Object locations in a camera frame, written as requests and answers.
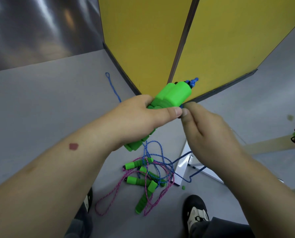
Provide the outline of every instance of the hand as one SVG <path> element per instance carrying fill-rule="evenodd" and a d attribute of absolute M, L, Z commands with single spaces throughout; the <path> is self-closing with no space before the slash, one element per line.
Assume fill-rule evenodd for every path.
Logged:
<path fill-rule="evenodd" d="M 184 105 L 181 120 L 189 147 L 203 165 L 223 168 L 243 157 L 241 145 L 221 116 L 189 102 Z"/>
<path fill-rule="evenodd" d="M 143 139 L 158 128 L 182 114 L 179 107 L 148 109 L 153 101 L 150 95 L 138 95 L 120 103 L 102 116 L 112 135 L 117 137 L 117 147 Z"/>

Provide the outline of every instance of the dark jeans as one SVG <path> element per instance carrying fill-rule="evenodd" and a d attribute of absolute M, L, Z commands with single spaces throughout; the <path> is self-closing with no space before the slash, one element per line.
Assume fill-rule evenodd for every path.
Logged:
<path fill-rule="evenodd" d="M 91 216 L 88 214 L 85 204 L 82 203 L 64 238 L 89 238 L 92 228 Z"/>
<path fill-rule="evenodd" d="M 190 238 L 255 237 L 250 226 L 213 217 L 211 221 L 196 222 L 189 231 Z"/>

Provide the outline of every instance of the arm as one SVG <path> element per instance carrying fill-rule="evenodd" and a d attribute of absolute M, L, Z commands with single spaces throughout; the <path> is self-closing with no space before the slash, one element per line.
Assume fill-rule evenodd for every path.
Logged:
<path fill-rule="evenodd" d="M 295 237 L 295 194 L 245 153 L 218 115 L 191 102 L 182 124 L 194 155 L 239 201 L 256 237 Z"/>
<path fill-rule="evenodd" d="M 63 237 L 110 152 L 181 115 L 180 108 L 147 109 L 152 100 L 124 101 L 1 184 L 0 237 Z"/>

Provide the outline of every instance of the shoe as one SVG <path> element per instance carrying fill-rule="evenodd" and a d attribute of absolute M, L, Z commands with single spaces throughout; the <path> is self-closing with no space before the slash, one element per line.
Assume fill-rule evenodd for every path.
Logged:
<path fill-rule="evenodd" d="M 207 208 L 204 201 L 197 195 L 188 196 L 183 205 L 183 224 L 186 237 L 189 230 L 196 222 L 209 221 Z"/>
<path fill-rule="evenodd" d="M 86 206 L 86 209 L 87 209 L 87 212 L 89 213 L 89 210 L 90 210 L 90 207 L 91 207 L 91 204 L 92 204 L 92 198 L 93 198 L 93 193 L 92 193 L 92 187 L 90 188 L 85 200 L 84 200 L 84 203 L 85 203 L 85 206 Z"/>

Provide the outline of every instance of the yellow panel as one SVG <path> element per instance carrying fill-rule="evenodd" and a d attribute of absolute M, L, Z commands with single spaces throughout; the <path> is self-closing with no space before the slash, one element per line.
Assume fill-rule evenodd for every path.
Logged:
<path fill-rule="evenodd" d="M 99 0 L 105 43 L 141 93 L 167 84 L 191 1 Z"/>
<path fill-rule="evenodd" d="M 173 82 L 199 78 L 188 100 L 258 67 L 295 27 L 295 0 L 200 0 Z"/>

